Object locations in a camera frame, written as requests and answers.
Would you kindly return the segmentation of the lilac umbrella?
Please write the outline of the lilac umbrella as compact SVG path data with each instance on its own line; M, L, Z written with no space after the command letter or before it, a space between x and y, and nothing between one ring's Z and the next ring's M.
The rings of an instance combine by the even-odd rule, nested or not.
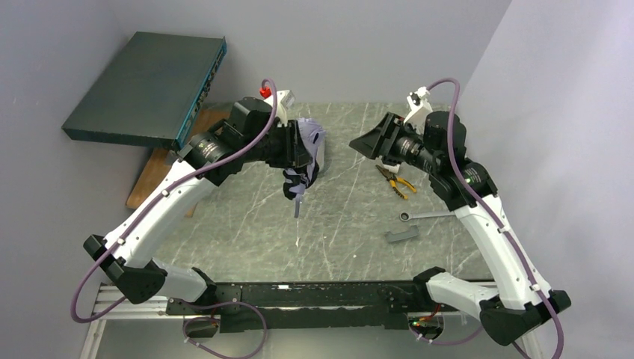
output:
M299 218L300 208L305 191L318 179L324 166L326 131L322 125L312 118L297 119L301 144L310 155L310 162L300 168L283 170L285 197L294 202L294 218Z

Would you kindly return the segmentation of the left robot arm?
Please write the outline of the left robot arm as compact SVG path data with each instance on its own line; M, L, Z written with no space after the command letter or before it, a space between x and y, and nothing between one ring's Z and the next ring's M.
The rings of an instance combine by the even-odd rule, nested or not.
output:
M311 118L289 119L284 104L246 97L228 117L194 135L152 194L116 229L91 236L84 249L133 304L156 295L211 300L216 285L201 270L156 259L162 241L185 214L244 165L263 162L283 172L283 192L299 204L323 165L324 128Z

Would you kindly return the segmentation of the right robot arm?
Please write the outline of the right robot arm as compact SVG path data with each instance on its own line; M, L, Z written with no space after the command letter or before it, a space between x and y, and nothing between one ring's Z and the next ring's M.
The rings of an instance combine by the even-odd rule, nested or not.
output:
M350 141L367 159L382 157L427 173L433 192L465 226L495 288L461 280L440 267L414 279L414 298L446 304L480 321L496 343L508 346L571 306L531 263L508 223L497 187L486 168L467 157L467 129L459 116L434 111L422 133L388 112L369 132Z

